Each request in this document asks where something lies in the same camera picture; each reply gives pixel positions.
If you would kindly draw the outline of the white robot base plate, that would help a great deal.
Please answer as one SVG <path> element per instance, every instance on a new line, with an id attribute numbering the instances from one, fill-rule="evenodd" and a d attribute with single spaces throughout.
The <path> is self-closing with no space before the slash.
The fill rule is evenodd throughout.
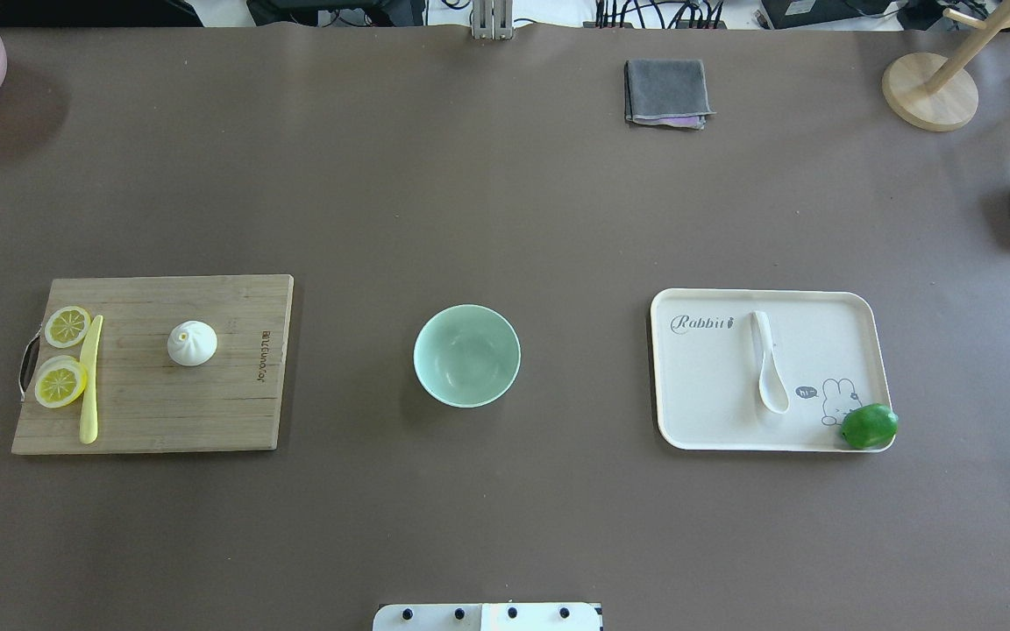
<path id="1" fill-rule="evenodd" d="M 501 602 L 388 604 L 373 630 L 602 630 L 601 604 Z"/>

